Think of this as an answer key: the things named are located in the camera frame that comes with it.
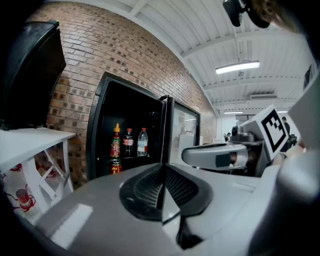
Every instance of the refrigerator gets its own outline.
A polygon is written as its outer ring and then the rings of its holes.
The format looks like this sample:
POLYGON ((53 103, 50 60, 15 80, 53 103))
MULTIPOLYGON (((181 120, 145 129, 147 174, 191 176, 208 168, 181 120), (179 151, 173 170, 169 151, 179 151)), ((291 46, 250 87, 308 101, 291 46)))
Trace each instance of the refrigerator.
POLYGON ((199 145, 200 114, 168 95, 158 97, 149 90, 105 72, 97 87, 89 114, 86 140, 87 177, 110 174, 111 141, 120 127, 122 171, 155 163, 185 164, 182 150, 199 145), (122 141, 132 129, 132 156, 124 157, 122 141), (146 128, 147 155, 137 156, 138 136, 146 128))

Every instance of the plastic bottle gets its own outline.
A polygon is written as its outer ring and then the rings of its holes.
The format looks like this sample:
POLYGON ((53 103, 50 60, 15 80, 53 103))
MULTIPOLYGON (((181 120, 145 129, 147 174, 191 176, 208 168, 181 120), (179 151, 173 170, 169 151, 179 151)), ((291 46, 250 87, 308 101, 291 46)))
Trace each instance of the plastic bottle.
POLYGON ((138 137, 138 157, 143 157, 147 155, 148 135, 146 133, 146 130, 146 128, 142 128, 141 133, 138 137))
POLYGON ((119 133, 120 133, 120 128, 119 128, 119 124, 117 123, 115 128, 113 129, 113 136, 111 139, 110 157, 112 158, 120 157, 121 138, 119 136, 119 133))
POLYGON ((134 144, 134 137, 131 135, 132 129, 128 128, 126 129, 126 135, 124 135, 123 139, 123 149, 124 149, 124 154, 123 156, 128 158, 132 157, 132 147, 134 144))

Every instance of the ceiling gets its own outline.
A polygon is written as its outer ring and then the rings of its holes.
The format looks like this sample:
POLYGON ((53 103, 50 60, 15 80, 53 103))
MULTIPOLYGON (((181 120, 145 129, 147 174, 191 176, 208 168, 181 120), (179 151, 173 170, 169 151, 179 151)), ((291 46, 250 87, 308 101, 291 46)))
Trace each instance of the ceiling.
POLYGON ((303 36, 273 25, 259 29, 246 14, 233 27, 223 0, 76 0, 124 16, 164 43, 190 71, 217 115, 234 110, 256 114, 275 104, 288 110, 302 95, 313 58, 303 36), (260 67, 216 74, 242 61, 260 67), (250 100, 275 94, 273 100, 250 100))

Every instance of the fluorescent light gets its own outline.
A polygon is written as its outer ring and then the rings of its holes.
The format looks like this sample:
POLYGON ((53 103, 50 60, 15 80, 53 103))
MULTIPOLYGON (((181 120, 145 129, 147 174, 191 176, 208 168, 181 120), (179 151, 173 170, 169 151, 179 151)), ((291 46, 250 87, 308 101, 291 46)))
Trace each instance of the fluorescent light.
POLYGON ((228 66, 222 66, 215 69, 215 72, 219 75, 226 72, 236 71, 236 70, 246 70, 255 69, 260 67, 260 61, 245 61, 228 66))
POLYGON ((242 114, 243 111, 240 112, 224 112, 224 114, 242 114))

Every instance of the brick wall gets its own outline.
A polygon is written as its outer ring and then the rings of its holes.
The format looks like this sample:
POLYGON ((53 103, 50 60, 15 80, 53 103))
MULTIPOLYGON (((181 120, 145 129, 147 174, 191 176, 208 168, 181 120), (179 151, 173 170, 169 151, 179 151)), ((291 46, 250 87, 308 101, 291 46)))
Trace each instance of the brick wall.
MULTIPOLYGON (((179 59, 142 27, 110 11, 74 2, 46 3, 29 20, 60 22, 66 68, 50 102, 47 126, 77 135, 69 140, 76 186, 86 181, 87 125, 104 71, 197 110, 203 142, 212 141, 216 117, 201 88, 179 59)), ((53 154, 62 157, 58 148, 53 154)))

